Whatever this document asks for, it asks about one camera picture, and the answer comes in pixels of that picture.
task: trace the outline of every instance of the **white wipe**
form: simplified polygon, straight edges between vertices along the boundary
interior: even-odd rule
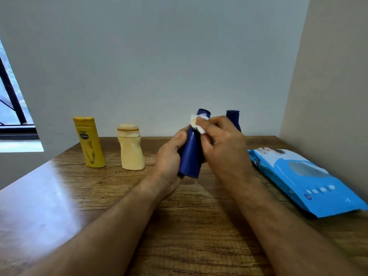
[[[200,116],[200,117],[202,117],[203,119],[206,119],[206,120],[209,119],[205,113],[202,113],[200,115],[194,115],[194,114],[192,114],[190,116],[190,125],[192,126],[193,129],[195,129],[198,132],[200,132],[200,134],[205,134],[206,133],[205,130],[203,130],[200,126],[196,125],[196,123],[195,123],[198,116]]]

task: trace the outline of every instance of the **table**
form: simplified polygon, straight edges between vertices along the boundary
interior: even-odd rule
[[[0,275],[17,275],[96,219],[153,168],[169,138],[142,138],[146,168],[121,167],[117,138],[100,138],[106,167],[89,168],[80,144],[0,191]],[[248,147],[291,149],[275,136],[246,137]],[[368,215],[308,217],[256,175],[294,213],[368,267]],[[207,164],[155,210],[126,275],[274,275],[250,226]]]

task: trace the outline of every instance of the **yellow bottle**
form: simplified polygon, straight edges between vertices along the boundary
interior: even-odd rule
[[[122,148],[122,168],[142,170],[145,167],[142,149],[140,148],[140,132],[137,125],[121,124],[117,128],[117,136]]]
[[[105,160],[93,117],[73,117],[86,165],[104,167]]]

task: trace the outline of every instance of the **cream-colored bottle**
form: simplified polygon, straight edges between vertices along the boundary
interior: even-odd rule
[[[121,124],[117,128],[117,138],[122,148],[122,168],[142,170],[145,167],[140,132],[137,125]]]

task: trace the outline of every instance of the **yellow bottle cap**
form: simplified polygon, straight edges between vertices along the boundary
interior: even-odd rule
[[[94,118],[88,116],[74,116],[73,121],[76,127],[94,127],[96,125]]]
[[[138,125],[120,124],[117,127],[117,136],[119,138],[137,138],[140,136]]]

